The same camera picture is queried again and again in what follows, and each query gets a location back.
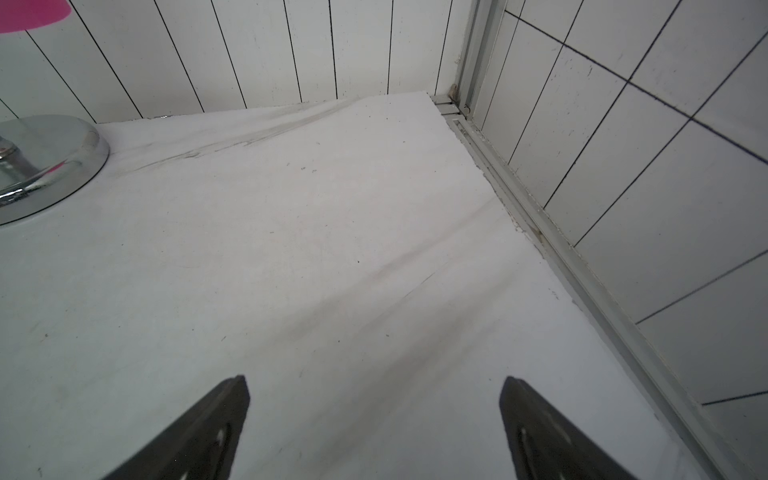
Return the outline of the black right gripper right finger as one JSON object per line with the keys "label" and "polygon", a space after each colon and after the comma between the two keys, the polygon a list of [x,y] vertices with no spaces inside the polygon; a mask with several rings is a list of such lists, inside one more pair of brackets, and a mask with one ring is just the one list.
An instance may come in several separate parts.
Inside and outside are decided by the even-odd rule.
{"label": "black right gripper right finger", "polygon": [[526,381],[507,377],[499,408],[518,479],[635,478]]}

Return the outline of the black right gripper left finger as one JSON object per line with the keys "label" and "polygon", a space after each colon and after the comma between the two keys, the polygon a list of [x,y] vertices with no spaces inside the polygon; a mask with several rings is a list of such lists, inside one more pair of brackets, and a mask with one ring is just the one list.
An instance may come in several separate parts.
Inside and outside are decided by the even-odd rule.
{"label": "black right gripper left finger", "polygon": [[228,378],[108,479],[227,479],[250,405],[243,375]]}

